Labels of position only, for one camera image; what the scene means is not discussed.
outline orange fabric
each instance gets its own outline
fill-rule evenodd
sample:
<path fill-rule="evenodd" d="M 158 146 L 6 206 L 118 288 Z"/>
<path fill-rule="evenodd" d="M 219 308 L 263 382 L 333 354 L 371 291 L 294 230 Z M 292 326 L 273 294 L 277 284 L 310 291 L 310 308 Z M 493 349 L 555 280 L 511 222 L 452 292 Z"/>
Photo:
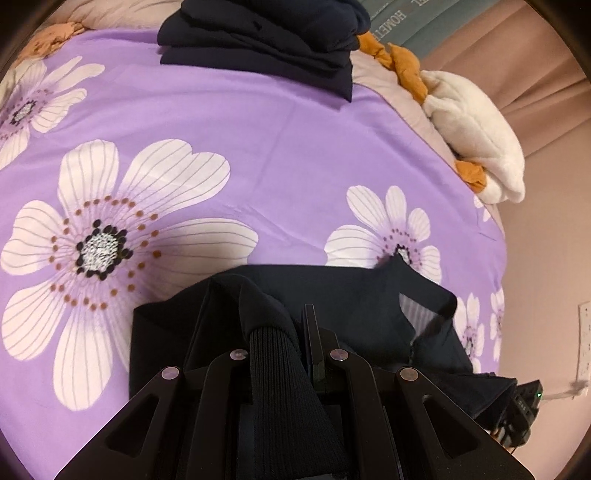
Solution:
<path fill-rule="evenodd" d="M 386 47 L 377 41 L 370 32 L 359 35 L 357 38 L 359 39 L 359 49 L 363 53 L 371 55 L 383 67 L 392 70 L 392 57 L 386 52 Z"/>
<path fill-rule="evenodd" d="M 85 30 L 82 24 L 76 22 L 55 24 L 44 28 L 33 35 L 13 62 L 12 67 L 16 67 L 25 59 L 44 59 L 59 50 L 66 41 Z"/>
<path fill-rule="evenodd" d="M 480 193 L 485 189 L 486 174 L 482 165 L 468 160 L 456 160 L 456 169 L 460 178 L 474 193 Z"/>
<path fill-rule="evenodd" d="M 398 47 L 391 43 L 388 44 L 388 47 L 390 47 L 390 53 L 388 53 L 386 47 L 377 41 L 370 32 L 358 36 L 358 39 L 359 49 L 363 53 L 371 55 L 383 67 L 396 72 L 402 88 L 408 90 L 413 98 L 422 105 L 428 91 L 419 75 L 421 63 L 415 54 L 407 48 Z"/>
<path fill-rule="evenodd" d="M 422 105 L 429 92 L 420 76 L 421 62 L 407 48 L 398 47 L 391 43 L 388 44 L 388 47 L 390 47 L 390 56 L 392 57 L 398 80 L 400 80 L 400 85 L 408 90 L 413 98 Z"/>

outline white flower print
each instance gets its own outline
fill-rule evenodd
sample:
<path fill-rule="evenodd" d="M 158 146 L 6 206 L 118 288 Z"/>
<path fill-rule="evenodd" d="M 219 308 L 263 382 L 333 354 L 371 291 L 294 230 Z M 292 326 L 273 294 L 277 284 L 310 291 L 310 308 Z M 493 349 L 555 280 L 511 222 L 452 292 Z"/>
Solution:
<path fill-rule="evenodd" d="M 84 88 L 70 89 L 101 74 L 105 67 L 87 63 L 74 69 L 81 60 L 80 56 L 73 58 L 48 75 L 43 60 L 27 60 L 15 69 L 17 84 L 0 112 L 0 169 L 26 149 L 30 126 L 47 133 L 64 119 L 72 105 L 86 98 Z"/>
<path fill-rule="evenodd" d="M 453 325 L 476 374 L 482 371 L 479 357 L 484 350 L 484 325 L 478 323 L 479 317 L 480 300 L 478 298 L 470 293 L 465 304 L 460 297 L 457 298 Z"/>
<path fill-rule="evenodd" d="M 0 255 L 12 275 L 51 269 L 48 280 L 8 301 L 2 340 L 14 358 L 33 359 L 67 318 L 53 386 L 71 410 L 100 396 L 111 376 L 113 345 L 129 369 L 133 308 L 246 263 L 258 241 L 248 226 L 224 218 L 158 228 L 164 216 L 224 187 L 230 166 L 221 155 L 164 140 L 142 150 L 115 189 L 118 170 L 113 143 L 94 140 L 67 153 L 57 188 L 65 215 L 39 200 L 27 203 Z"/>
<path fill-rule="evenodd" d="M 327 265 L 373 267 L 386 255 L 399 253 L 421 275 L 441 283 L 439 250 L 425 245 L 431 224 L 424 210 L 415 208 L 407 218 L 407 203 L 399 187 L 386 194 L 385 207 L 367 187 L 347 190 L 347 203 L 357 219 L 370 227 L 343 225 L 330 234 L 324 251 Z"/>
<path fill-rule="evenodd" d="M 491 213 L 488 211 L 488 208 L 486 208 L 484 206 L 484 203 L 482 203 L 480 198 L 478 198 L 476 195 L 474 195 L 474 206 L 477 209 L 481 209 L 481 208 L 484 209 L 482 211 L 482 221 L 483 222 L 487 222 L 491 218 Z"/>
<path fill-rule="evenodd" d="M 499 289 L 496 293 L 491 293 L 491 340 L 495 341 L 493 348 L 493 358 L 499 361 L 501 357 L 501 342 L 503 340 L 503 317 L 505 316 L 505 293 Z"/>

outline black fabric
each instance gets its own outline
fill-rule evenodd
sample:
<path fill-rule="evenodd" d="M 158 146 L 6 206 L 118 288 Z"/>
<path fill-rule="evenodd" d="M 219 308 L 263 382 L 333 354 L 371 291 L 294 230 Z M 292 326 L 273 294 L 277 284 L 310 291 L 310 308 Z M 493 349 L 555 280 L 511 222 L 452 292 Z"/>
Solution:
<path fill-rule="evenodd" d="M 290 320 L 278 329 L 294 348 L 297 333 L 292 320 L 300 318 L 304 304 L 313 303 L 319 325 L 334 331 L 373 366 L 390 370 L 399 364 L 415 366 L 472 418 L 488 412 L 488 422 L 498 421 L 512 396 L 514 379 L 472 374 L 472 363 L 453 329 L 455 295 L 419 275 L 399 255 L 372 270 L 246 265 L 199 282 L 165 302 L 137 308 L 130 395 L 168 365 L 184 365 L 185 370 L 203 367 L 225 351 L 248 345 L 254 327 L 236 326 L 238 298 L 210 300 L 220 288 L 232 290 L 232 285 L 245 280 L 262 293 L 254 296 L 255 290 L 249 289 L 252 298 L 240 298 L 243 312 L 264 308 L 264 315 L 252 316 L 263 323 L 276 315 L 270 307 L 283 312 L 282 318 Z M 401 293 L 443 318 L 412 346 L 414 329 L 400 309 Z M 205 318 L 214 320 L 205 322 Z"/>
<path fill-rule="evenodd" d="M 255 478 L 347 472 L 345 450 L 288 336 L 259 328 L 250 346 Z"/>
<path fill-rule="evenodd" d="M 255 478 L 346 472 L 348 458 L 301 363 L 289 312 L 242 275 L 219 275 L 204 284 L 184 370 L 248 345 Z"/>
<path fill-rule="evenodd" d="M 236 0 L 303 38 L 318 51 L 356 50 L 356 35 L 369 31 L 357 0 Z"/>
<path fill-rule="evenodd" d="M 287 26 L 277 24 L 246 5 L 249 2 L 242 3 L 184 0 L 181 10 L 167 18 L 158 32 L 159 45 L 170 47 L 163 52 L 161 63 L 277 75 L 351 100 L 349 53 L 359 48 L 354 34 L 349 35 L 348 44 L 342 48 L 314 49 L 289 29 L 290 22 Z M 336 0 L 324 0 L 321 4 L 325 12 L 330 10 L 329 5 L 334 5 L 336 11 L 336 6 L 346 5 Z M 294 26 L 301 29 L 309 12 L 299 2 L 290 5 Z M 333 30 L 340 25 L 337 19 L 338 15 Z M 315 24 L 310 26 L 311 31 L 314 29 Z"/>

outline flower petal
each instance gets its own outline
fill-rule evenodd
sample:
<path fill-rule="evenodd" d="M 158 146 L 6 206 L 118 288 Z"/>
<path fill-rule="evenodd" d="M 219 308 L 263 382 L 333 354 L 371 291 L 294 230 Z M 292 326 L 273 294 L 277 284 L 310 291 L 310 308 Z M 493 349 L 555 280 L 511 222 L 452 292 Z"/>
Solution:
<path fill-rule="evenodd" d="M 47 86 L 53 85 L 58 80 L 61 80 L 81 60 L 82 60 L 82 57 L 77 56 L 77 57 L 74 57 L 73 59 L 71 59 L 70 61 L 64 63 L 61 67 L 56 68 L 49 75 L 47 75 L 47 77 L 45 77 L 43 79 L 43 81 L 41 82 L 41 86 L 47 87 Z"/>
<path fill-rule="evenodd" d="M 496 304 L 499 310 L 505 310 L 505 292 L 502 288 L 496 293 Z"/>
<path fill-rule="evenodd" d="M 431 235 L 431 223 L 429 217 L 425 213 L 425 210 L 421 208 L 415 208 L 408 216 L 408 228 L 411 230 L 409 233 L 414 235 L 417 242 L 423 242 L 429 235 Z"/>
<path fill-rule="evenodd" d="M 406 222 L 406 197 L 397 186 L 388 189 L 386 211 L 392 223 Z"/>
<path fill-rule="evenodd" d="M 105 389 L 113 368 L 111 339 L 100 310 L 72 310 L 57 344 L 53 388 L 70 410 L 90 407 Z"/>
<path fill-rule="evenodd" d="M 25 151 L 29 144 L 30 135 L 31 131 L 28 125 L 24 125 L 19 132 L 4 142 L 4 145 L 0 147 L 0 170 L 12 163 L 15 158 Z"/>
<path fill-rule="evenodd" d="M 477 358 L 472 358 L 472 372 L 475 374 L 482 373 L 482 367 L 480 365 L 480 360 Z"/>
<path fill-rule="evenodd" d="M 131 325 L 134 308 L 146 303 L 148 300 L 139 295 L 126 292 L 117 295 L 109 301 L 105 310 L 105 317 L 109 323 L 115 349 L 126 371 L 129 371 L 129 353 L 131 351 Z"/>
<path fill-rule="evenodd" d="M 475 356 L 481 356 L 484 350 L 484 325 L 480 324 L 476 330 L 476 338 L 474 343 Z"/>
<path fill-rule="evenodd" d="M 229 176 L 230 165 L 221 155 L 192 153 L 182 140 L 163 140 L 134 158 L 117 195 L 162 216 L 210 199 Z"/>
<path fill-rule="evenodd" d="M 77 88 L 51 100 L 33 117 L 31 126 L 39 133 L 47 133 L 55 128 L 68 114 L 70 107 L 86 98 L 86 90 Z"/>
<path fill-rule="evenodd" d="M 78 145 L 61 161 L 57 196 L 72 215 L 85 201 L 112 193 L 119 170 L 119 153 L 111 142 L 93 140 Z"/>
<path fill-rule="evenodd" d="M 457 298 L 457 307 L 456 312 L 453 316 L 453 326 L 456 329 L 456 333 L 460 338 L 460 341 L 463 343 L 463 337 L 466 333 L 466 328 L 468 326 L 467 322 L 467 315 L 466 315 L 466 305 L 464 301 L 458 297 Z"/>
<path fill-rule="evenodd" d="M 357 220 L 381 235 L 390 232 L 390 222 L 379 197 L 369 188 L 357 185 L 347 190 L 347 203 Z"/>
<path fill-rule="evenodd" d="M 495 346 L 493 347 L 492 350 L 492 357 L 495 360 L 495 362 L 499 361 L 499 358 L 501 358 L 501 338 L 497 338 L 496 342 L 495 342 Z"/>
<path fill-rule="evenodd" d="M 384 256 L 378 238 L 363 227 L 343 225 L 332 232 L 324 251 L 332 267 L 373 267 Z"/>
<path fill-rule="evenodd" d="M 52 255 L 52 236 L 60 232 L 62 219 L 53 207 L 40 200 L 18 212 L 12 236 L 4 245 L 0 264 L 11 275 L 26 275 L 47 265 Z"/>
<path fill-rule="evenodd" d="M 81 67 L 78 67 L 73 72 L 70 72 L 68 75 L 63 77 L 56 83 L 56 86 L 53 88 L 55 93 L 63 92 L 68 88 L 72 88 L 75 85 L 78 85 L 82 80 L 86 80 L 88 78 L 96 77 L 105 71 L 105 66 L 99 63 L 87 63 Z"/>
<path fill-rule="evenodd" d="M 496 338 L 499 319 L 496 313 L 491 313 L 491 340 Z"/>
<path fill-rule="evenodd" d="M 428 245 L 421 249 L 421 265 L 417 270 L 423 277 L 440 284 L 443 274 L 441 273 L 441 255 L 437 247 Z"/>
<path fill-rule="evenodd" d="M 21 95 L 26 94 L 37 87 L 45 73 L 47 67 L 42 60 L 27 60 L 22 62 L 15 69 L 15 77 L 20 88 Z"/>
<path fill-rule="evenodd" d="M 51 340 L 66 308 L 63 299 L 50 290 L 51 281 L 16 292 L 2 317 L 2 340 L 17 360 L 39 355 Z"/>
<path fill-rule="evenodd" d="M 496 301 L 496 293 L 491 293 L 491 307 L 493 312 L 496 313 L 499 311 L 499 304 Z"/>
<path fill-rule="evenodd" d="M 152 274 L 143 275 L 144 287 L 160 300 L 213 274 L 246 264 L 258 235 L 237 220 L 188 220 L 159 231 L 150 248 L 160 254 L 147 261 Z"/>
<path fill-rule="evenodd" d="M 480 318 L 480 300 L 472 293 L 468 296 L 466 311 L 468 313 L 468 324 L 476 327 L 478 325 L 478 318 Z"/>

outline purple floral bedsheet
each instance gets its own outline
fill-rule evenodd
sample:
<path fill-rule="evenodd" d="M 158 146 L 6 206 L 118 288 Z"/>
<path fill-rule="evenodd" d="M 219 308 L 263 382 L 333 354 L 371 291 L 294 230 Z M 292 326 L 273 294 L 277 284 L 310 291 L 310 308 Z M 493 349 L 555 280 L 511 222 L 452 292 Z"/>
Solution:
<path fill-rule="evenodd" d="M 497 369 L 501 231 L 377 94 L 159 58 L 154 31 L 80 35 L 0 113 L 0 429 L 36 480 L 127 401 L 132 309 L 247 262 L 399 252 Z"/>

